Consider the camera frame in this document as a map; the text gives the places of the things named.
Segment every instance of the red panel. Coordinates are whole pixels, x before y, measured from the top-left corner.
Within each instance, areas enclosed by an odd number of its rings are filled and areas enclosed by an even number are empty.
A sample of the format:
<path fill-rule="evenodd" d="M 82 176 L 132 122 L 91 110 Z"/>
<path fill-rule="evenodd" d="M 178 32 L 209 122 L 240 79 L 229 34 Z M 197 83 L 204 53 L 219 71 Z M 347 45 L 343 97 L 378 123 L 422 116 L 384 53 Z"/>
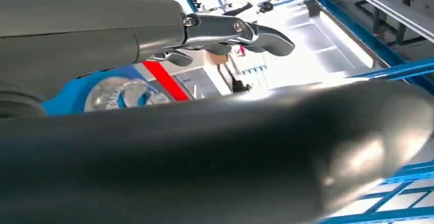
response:
<path fill-rule="evenodd" d="M 178 84 L 167 73 L 163 66 L 158 62 L 145 61 L 143 65 L 152 73 L 160 84 L 169 92 L 177 101 L 190 100 Z"/>

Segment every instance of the metal pipe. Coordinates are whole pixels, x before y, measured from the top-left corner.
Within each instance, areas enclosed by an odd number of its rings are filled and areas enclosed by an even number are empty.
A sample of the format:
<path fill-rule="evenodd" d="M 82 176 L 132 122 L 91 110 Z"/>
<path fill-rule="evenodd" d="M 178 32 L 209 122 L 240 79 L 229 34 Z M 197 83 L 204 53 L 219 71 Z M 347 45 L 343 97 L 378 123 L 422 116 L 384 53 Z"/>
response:
<path fill-rule="evenodd" d="M 434 20 L 396 0 L 366 0 L 410 29 L 434 42 Z"/>
<path fill-rule="evenodd" d="M 363 73 L 354 77 L 368 77 L 389 80 L 402 80 L 434 72 L 434 59 L 425 59 L 393 66 L 378 71 Z"/>

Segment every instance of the blue shelving rack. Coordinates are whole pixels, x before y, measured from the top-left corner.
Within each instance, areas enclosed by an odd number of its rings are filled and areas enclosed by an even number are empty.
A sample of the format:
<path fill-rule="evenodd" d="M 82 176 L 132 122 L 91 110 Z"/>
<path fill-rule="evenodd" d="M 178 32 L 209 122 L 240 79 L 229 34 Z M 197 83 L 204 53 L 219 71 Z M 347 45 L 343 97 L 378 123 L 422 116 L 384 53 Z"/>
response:
<path fill-rule="evenodd" d="M 367 47 L 372 49 L 389 68 L 369 72 L 355 77 L 369 79 L 405 80 L 409 84 L 419 85 L 434 95 L 434 84 L 425 75 L 434 72 L 434 58 L 406 62 L 399 54 L 383 44 L 377 37 L 352 20 L 344 11 L 330 0 L 316 0 L 316 2 L 337 20 L 343 23 Z M 407 165 L 392 177 L 386 179 L 382 185 L 395 186 L 391 191 L 371 193 L 359 200 L 377 198 L 373 205 L 360 214 L 334 216 L 320 221 L 320 224 L 361 224 L 361 223 L 399 223 L 400 221 L 430 219 L 434 223 L 434 206 L 418 207 L 434 191 L 434 186 L 410 187 L 417 181 L 434 178 L 434 161 Z M 379 211 L 382 206 L 399 195 L 418 194 L 405 209 Z"/>
<path fill-rule="evenodd" d="M 320 224 L 360 224 L 360 223 L 393 223 L 406 220 L 420 220 L 434 218 L 434 207 L 416 207 L 418 203 L 426 199 L 433 191 L 434 186 L 408 187 L 421 180 L 434 178 L 434 161 L 413 164 L 403 167 L 394 176 L 386 179 L 382 185 L 397 185 L 392 191 L 371 193 L 362 196 L 362 199 L 379 198 L 368 210 L 362 214 L 336 216 L 325 219 Z M 422 194 L 406 209 L 378 211 L 388 201 L 398 195 Z"/>

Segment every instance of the blue metal rail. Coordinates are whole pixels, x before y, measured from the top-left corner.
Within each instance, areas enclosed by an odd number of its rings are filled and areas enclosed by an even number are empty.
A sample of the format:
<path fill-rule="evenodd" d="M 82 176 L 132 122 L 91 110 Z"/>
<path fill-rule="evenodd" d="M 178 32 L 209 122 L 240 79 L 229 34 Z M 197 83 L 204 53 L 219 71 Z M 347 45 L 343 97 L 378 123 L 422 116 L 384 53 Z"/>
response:
<path fill-rule="evenodd" d="M 379 211 L 357 215 L 336 216 L 321 221 L 320 224 L 368 224 L 404 220 L 420 220 L 434 217 L 434 207 L 421 207 L 403 210 Z"/>
<path fill-rule="evenodd" d="M 407 63 L 399 54 L 382 43 L 375 35 L 371 34 L 364 27 L 355 22 L 336 4 L 330 0 L 316 0 L 324 10 L 333 15 L 343 23 L 355 36 L 357 36 L 367 47 L 375 50 L 375 53 L 391 68 L 378 72 L 358 75 L 358 77 L 406 79 L 409 83 L 419 85 L 434 95 L 434 84 L 422 76 L 434 70 L 434 60 L 417 61 Z"/>

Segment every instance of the robotic arm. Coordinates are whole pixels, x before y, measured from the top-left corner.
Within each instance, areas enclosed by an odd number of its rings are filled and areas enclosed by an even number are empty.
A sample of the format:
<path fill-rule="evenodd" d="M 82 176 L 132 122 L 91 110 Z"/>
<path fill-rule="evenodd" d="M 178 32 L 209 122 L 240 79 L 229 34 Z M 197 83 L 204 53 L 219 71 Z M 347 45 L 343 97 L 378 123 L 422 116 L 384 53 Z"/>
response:
<path fill-rule="evenodd" d="M 87 73 L 179 60 L 179 48 L 285 56 L 294 44 L 235 17 L 184 15 L 172 0 L 0 0 L 0 10 L 2 223 L 317 221 L 392 175 L 434 127 L 430 94 L 386 81 L 44 117 L 37 97 Z"/>
<path fill-rule="evenodd" d="M 6 26 L 0 28 L 0 81 L 23 85 L 43 100 L 73 78 L 167 59 L 161 54 L 179 48 L 221 53 L 242 44 L 278 56 L 294 48 L 271 28 L 229 16 L 184 15 L 173 0 L 0 0 L 0 8 L 8 10 L 0 18 Z M 169 60 L 182 64 L 180 54 Z"/>

